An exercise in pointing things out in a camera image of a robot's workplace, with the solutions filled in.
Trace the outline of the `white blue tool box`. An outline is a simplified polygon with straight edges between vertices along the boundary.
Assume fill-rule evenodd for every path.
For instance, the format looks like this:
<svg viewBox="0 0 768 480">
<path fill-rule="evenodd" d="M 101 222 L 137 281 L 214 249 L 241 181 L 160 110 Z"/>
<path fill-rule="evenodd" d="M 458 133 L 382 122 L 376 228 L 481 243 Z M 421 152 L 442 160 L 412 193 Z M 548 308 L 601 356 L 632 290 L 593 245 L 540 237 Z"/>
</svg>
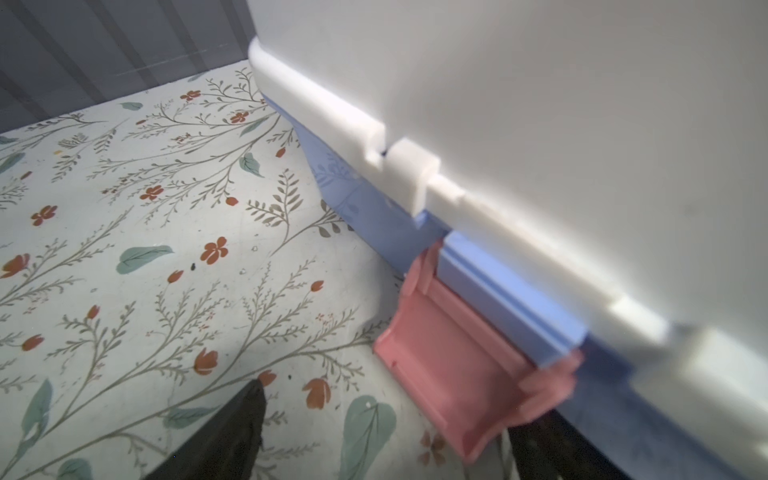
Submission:
<svg viewBox="0 0 768 480">
<path fill-rule="evenodd" d="M 767 475 L 763 1 L 252 1 L 263 94 Z"/>
</svg>

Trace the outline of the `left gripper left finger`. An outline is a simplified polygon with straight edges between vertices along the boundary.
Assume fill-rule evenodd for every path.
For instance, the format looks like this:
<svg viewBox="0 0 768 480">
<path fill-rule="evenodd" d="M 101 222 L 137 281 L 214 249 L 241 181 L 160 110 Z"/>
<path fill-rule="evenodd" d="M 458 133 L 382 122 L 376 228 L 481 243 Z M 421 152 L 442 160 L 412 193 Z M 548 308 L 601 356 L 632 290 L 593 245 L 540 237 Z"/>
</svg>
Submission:
<svg viewBox="0 0 768 480">
<path fill-rule="evenodd" d="M 259 450 L 267 401 L 259 380 L 249 381 L 149 479 L 248 479 Z"/>
</svg>

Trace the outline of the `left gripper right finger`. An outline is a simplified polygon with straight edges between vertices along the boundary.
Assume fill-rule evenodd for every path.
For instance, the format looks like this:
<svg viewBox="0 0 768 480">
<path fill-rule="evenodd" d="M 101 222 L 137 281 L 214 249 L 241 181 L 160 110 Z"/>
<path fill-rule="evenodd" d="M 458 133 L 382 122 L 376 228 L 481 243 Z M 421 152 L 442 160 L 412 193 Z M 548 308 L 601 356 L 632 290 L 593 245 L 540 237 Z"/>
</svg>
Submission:
<svg viewBox="0 0 768 480">
<path fill-rule="evenodd" d="M 557 411 L 507 433 L 520 479 L 629 479 Z"/>
</svg>

